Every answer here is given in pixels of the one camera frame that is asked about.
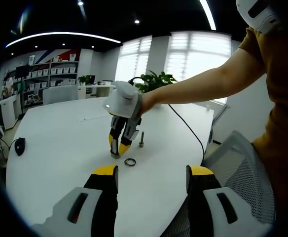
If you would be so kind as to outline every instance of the black ring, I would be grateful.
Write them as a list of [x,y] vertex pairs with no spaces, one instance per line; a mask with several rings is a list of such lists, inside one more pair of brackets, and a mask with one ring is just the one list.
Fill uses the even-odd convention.
[[133,159],[133,158],[127,158],[125,161],[124,161],[125,165],[126,166],[129,166],[129,167],[132,167],[136,164],[136,161]]

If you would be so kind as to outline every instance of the bolt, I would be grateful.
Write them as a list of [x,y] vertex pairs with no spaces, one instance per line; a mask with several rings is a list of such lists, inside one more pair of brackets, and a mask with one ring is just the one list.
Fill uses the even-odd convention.
[[139,142],[139,147],[143,147],[144,146],[144,132],[142,132],[142,135],[141,135],[141,141]]

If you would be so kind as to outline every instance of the computer mouse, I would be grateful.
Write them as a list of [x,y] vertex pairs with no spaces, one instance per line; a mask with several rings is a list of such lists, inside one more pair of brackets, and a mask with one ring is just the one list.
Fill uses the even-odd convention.
[[15,151],[18,156],[21,156],[23,154],[23,152],[25,151],[25,147],[26,147],[26,139],[23,137],[19,137],[15,141]]

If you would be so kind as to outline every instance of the window blinds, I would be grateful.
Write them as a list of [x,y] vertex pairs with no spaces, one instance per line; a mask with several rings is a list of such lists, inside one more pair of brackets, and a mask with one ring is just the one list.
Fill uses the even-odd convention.
[[129,81],[146,73],[148,53],[152,36],[123,44],[115,74],[115,80]]
[[[231,56],[230,36],[212,32],[172,33],[166,72],[178,81],[224,64]],[[226,98],[216,100],[226,103]]]

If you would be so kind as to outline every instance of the human arm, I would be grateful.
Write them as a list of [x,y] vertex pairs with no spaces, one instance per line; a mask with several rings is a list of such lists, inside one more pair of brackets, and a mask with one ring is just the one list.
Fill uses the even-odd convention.
[[264,72],[264,66],[259,61],[239,48],[218,68],[144,94],[140,114],[155,104],[201,102],[236,94],[254,83]]

